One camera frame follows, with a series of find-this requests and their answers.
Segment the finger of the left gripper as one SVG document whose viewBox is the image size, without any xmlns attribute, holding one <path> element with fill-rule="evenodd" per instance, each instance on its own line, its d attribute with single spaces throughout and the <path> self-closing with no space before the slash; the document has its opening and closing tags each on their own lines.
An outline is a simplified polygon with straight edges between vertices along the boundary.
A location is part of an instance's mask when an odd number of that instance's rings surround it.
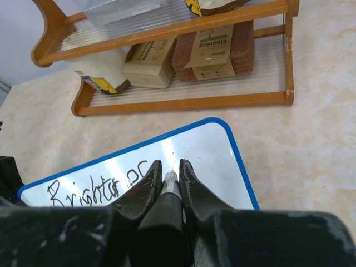
<svg viewBox="0 0 356 267">
<path fill-rule="evenodd" d="M 24 183 L 14 157 L 1 156 L 1 206 L 25 206 L 17 196 Z"/>
</svg>

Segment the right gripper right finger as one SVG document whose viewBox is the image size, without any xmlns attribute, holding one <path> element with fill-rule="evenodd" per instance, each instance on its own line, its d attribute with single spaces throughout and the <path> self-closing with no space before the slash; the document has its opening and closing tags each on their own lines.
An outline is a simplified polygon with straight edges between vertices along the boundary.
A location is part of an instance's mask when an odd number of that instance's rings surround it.
<svg viewBox="0 0 356 267">
<path fill-rule="evenodd" d="M 355 243 L 326 212 L 237 210 L 180 161 L 194 266 L 354 266 Z"/>
</svg>

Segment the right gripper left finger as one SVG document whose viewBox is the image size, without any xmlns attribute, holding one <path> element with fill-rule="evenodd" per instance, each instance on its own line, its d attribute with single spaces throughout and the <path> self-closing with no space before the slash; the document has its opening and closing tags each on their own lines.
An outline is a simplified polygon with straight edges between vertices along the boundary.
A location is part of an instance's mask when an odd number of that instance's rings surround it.
<svg viewBox="0 0 356 267">
<path fill-rule="evenodd" d="M 162 188 L 162 163 L 102 207 L 29 207 L 1 196 L 1 266 L 124 266 L 132 233 Z"/>
</svg>

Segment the black white marker pen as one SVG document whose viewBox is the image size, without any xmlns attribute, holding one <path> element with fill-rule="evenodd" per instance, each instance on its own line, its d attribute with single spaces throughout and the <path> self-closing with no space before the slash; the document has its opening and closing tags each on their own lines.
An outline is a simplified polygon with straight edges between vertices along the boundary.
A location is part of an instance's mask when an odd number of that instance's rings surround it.
<svg viewBox="0 0 356 267">
<path fill-rule="evenodd" d="M 132 235 L 128 255 L 131 266 L 190 266 L 190 246 L 175 171 L 165 175 L 161 193 Z"/>
</svg>

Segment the blue framed whiteboard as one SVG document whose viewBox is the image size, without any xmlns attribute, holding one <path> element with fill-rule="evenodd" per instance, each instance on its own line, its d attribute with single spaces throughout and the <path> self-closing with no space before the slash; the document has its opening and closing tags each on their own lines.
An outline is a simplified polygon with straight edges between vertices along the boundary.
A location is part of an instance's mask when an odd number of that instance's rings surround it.
<svg viewBox="0 0 356 267">
<path fill-rule="evenodd" d="M 18 198 L 33 207 L 106 206 L 131 191 L 159 160 L 163 173 L 189 161 L 197 178 L 236 209 L 258 210 L 230 126 L 209 117 L 85 164 L 22 186 Z"/>
</svg>

